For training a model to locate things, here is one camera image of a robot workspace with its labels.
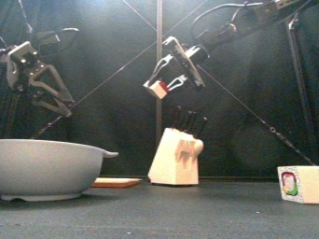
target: knife handle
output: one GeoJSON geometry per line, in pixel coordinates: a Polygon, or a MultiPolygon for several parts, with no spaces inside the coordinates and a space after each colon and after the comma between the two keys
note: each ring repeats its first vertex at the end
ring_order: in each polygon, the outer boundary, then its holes
{"type": "Polygon", "coordinates": [[[192,111],[187,111],[186,112],[186,117],[184,117],[184,120],[183,120],[183,123],[182,123],[182,125],[180,125],[180,130],[183,131],[183,132],[186,132],[186,130],[187,130],[187,128],[188,128],[188,125],[190,125],[190,122],[191,122],[191,119],[192,119],[192,111]]]}
{"type": "Polygon", "coordinates": [[[202,125],[200,125],[200,128],[199,128],[198,132],[194,134],[194,138],[199,138],[199,136],[200,136],[200,134],[203,132],[206,123],[208,121],[208,119],[206,117],[203,117],[202,120],[203,120],[203,122],[202,122],[202,125]]]}
{"type": "Polygon", "coordinates": [[[174,119],[174,124],[172,124],[172,129],[176,129],[178,128],[178,124],[179,124],[179,118],[180,118],[180,112],[182,112],[182,106],[178,105],[176,106],[176,111],[175,111],[175,119],[174,119]]]}
{"type": "Polygon", "coordinates": [[[191,116],[191,119],[190,119],[190,123],[188,123],[188,125],[187,125],[186,130],[184,130],[184,132],[188,133],[188,134],[190,134],[191,131],[192,131],[196,117],[198,117],[198,113],[196,113],[195,111],[192,111],[192,116],[191,116]]]}

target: black cable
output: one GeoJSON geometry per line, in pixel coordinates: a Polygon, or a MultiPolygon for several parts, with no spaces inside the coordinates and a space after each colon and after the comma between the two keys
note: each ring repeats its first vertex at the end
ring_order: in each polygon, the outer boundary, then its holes
{"type": "Polygon", "coordinates": [[[52,36],[55,35],[59,35],[59,34],[63,34],[63,33],[67,33],[67,32],[72,32],[75,35],[72,37],[72,39],[68,41],[68,44],[62,48],[59,49],[59,53],[63,52],[67,48],[70,48],[72,46],[72,44],[75,43],[76,41],[76,38],[79,36],[79,29],[78,28],[64,28],[59,31],[55,31],[47,35],[44,35],[43,37],[40,37],[36,41],[32,42],[32,45],[36,45],[39,44],[42,41],[44,41],[46,39],[51,38],[52,36]]]}
{"type": "Polygon", "coordinates": [[[192,22],[192,25],[191,25],[191,35],[192,35],[192,40],[194,42],[195,41],[195,25],[198,23],[198,21],[204,17],[207,16],[208,14],[214,13],[215,11],[223,9],[223,8],[231,8],[231,7],[255,7],[255,6],[259,6],[259,5],[263,5],[263,3],[252,3],[252,4],[223,4],[223,5],[219,5],[211,9],[208,9],[206,12],[203,12],[194,20],[192,22]]]}
{"type": "Polygon", "coordinates": [[[15,0],[11,1],[11,5],[10,5],[8,11],[7,11],[7,13],[6,13],[6,18],[4,18],[3,21],[0,22],[0,35],[2,35],[3,28],[4,28],[6,23],[7,23],[7,18],[8,18],[8,16],[10,16],[11,9],[12,9],[12,7],[14,7],[14,3],[15,3],[15,0]]]}
{"type": "Polygon", "coordinates": [[[234,16],[232,16],[232,20],[231,20],[231,21],[235,20],[238,14],[239,14],[239,12],[240,12],[240,10],[243,10],[243,9],[244,9],[244,7],[240,7],[240,8],[235,11],[235,14],[234,14],[234,16]]]}
{"type": "Polygon", "coordinates": [[[7,45],[7,42],[6,42],[6,40],[4,40],[4,38],[2,36],[0,36],[0,42],[3,43],[4,47],[7,48],[8,45],[7,45]]]}
{"type": "Polygon", "coordinates": [[[20,10],[22,10],[22,14],[23,14],[24,21],[26,21],[26,26],[27,26],[27,31],[26,31],[26,33],[27,33],[27,40],[31,41],[32,31],[34,31],[34,29],[32,29],[31,25],[28,24],[28,19],[27,19],[27,14],[26,14],[26,10],[24,10],[23,1],[19,0],[18,2],[19,2],[19,6],[20,6],[20,10]]]}

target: knife block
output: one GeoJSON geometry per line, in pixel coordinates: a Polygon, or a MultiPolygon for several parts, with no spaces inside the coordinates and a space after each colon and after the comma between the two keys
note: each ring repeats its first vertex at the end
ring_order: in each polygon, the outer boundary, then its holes
{"type": "Polygon", "coordinates": [[[155,159],[148,172],[156,185],[198,185],[198,154],[203,142],[176,129],[164,130],[155,159]]]}
{"type": "Polygon", "coordinates": [[[278,167],[282,199],[319,204],[319,166],[278,167]]]}

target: colorful label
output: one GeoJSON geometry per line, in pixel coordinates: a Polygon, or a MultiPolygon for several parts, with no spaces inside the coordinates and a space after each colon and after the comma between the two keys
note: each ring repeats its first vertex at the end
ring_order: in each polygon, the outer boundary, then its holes
{"type": "Polygon", "coordinates": [[[298,194],[298,186],[297,179],[294,173],[283,173],[282,174],[282,183],[283,183],[283,191],[287,195],[295,196],[298,194]]]}

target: wooden knife block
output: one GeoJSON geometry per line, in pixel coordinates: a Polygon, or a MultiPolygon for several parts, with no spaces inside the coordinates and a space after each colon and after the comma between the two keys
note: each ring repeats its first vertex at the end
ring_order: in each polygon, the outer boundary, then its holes
{"type": "Polygon", "coordinates": [[[148,172],[151,183],[156,185],[198,185],[198,154],[203,142],[191,134],[167,128],[148,172]]]}

